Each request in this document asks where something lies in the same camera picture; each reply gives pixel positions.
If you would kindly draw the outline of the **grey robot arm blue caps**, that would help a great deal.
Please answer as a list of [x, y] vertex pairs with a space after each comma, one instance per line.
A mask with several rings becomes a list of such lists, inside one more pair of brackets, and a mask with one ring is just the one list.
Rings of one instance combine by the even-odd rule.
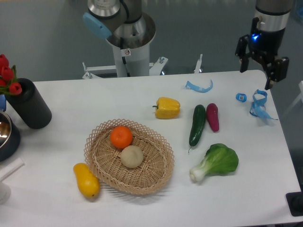
[[266, 74], [265, 89], [286, 78], [289, 58], [280, 57], [282, 43], [292, 0], [258, 0], [250, 33], [239, 38], [235, 55], [241, 62], [240, 72], [248, 69], [249, 59], [260, 64]]

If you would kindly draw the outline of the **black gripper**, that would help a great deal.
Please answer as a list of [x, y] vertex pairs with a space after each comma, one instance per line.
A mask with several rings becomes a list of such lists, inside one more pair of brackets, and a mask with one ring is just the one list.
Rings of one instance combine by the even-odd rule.
[[278, 55], [284, 33], [284, 16], [256, 16], [252, 20], [250, 35], [238, 40], [235, 55], [240, 60], [240, 73], [248, 69], [251, 57], [265, 69], [265, 90], [270, 90], [276, 82], [286, 78], [289, 58]]

